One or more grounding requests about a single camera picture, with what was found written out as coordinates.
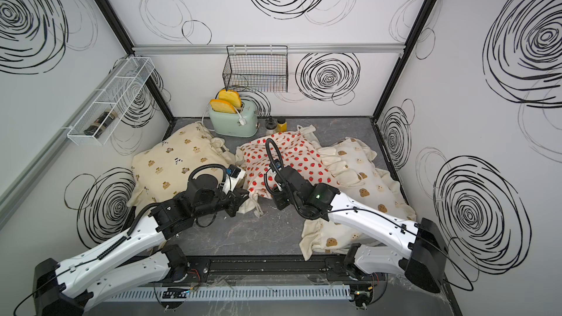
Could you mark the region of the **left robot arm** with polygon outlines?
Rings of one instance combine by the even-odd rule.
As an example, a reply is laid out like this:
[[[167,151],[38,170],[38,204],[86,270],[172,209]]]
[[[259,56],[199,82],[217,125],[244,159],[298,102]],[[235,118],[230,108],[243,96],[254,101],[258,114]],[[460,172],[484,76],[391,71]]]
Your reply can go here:
[[[202,174],[190,177],[186,191],[146,206],[127,231],[90,250],[35,268],[32,298],[37,315],[82,315],[108,298],[150,282],[181,282],[191,273],[177,246],[134,262],[139,253],[158,247],[206,215],[224,211],[234,217],[247,200],[244,172],[222,181]]]

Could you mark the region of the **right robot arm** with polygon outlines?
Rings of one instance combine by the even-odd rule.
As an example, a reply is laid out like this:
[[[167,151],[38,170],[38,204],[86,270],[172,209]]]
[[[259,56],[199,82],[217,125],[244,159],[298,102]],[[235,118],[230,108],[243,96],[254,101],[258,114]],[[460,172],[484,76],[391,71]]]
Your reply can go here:
[[[350,274],[402,275],[417,288],[440,293],[449,257],[437,225],[385,214],[328,184],[311,184],[297,170],[272,168],[275,188],[269,188],[279,210],[293,206],[304,219],[322,219],[353,228],[379,241],[379,247],[353,244],[345,257]]]

